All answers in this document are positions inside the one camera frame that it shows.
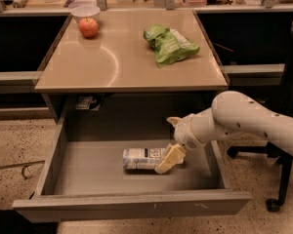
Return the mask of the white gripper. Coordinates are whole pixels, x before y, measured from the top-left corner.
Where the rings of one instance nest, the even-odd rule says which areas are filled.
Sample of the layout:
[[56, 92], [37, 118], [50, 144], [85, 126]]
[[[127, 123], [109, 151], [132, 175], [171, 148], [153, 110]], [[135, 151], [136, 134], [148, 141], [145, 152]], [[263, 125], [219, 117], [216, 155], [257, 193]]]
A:
[[175, 165], [181, 163], [186, 150], [195, 150], [205, 146], [195, 135], [191, 127], [193, 114], [186, 117], [168, 117], [167, 122], [174, 128], [174, 139], [178, 144], [169, 143], [164, 154], [156, 164], [154, 170], [162, 175], [171, 170]]

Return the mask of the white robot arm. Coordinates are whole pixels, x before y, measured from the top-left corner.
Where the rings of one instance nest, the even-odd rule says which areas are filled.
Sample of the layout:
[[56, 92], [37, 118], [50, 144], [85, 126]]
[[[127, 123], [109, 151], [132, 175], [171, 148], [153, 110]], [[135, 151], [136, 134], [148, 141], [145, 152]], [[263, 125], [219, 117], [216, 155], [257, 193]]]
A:
[[248, 133], [261, 137], [293, 157], [293, 118], [273, 112], [245, 94], [226, 91], [216, 95], [209, 108], [186, 117], [169, 117], [174, 127], [174, 144], [155, 166], [164, 174], [212, 140]]

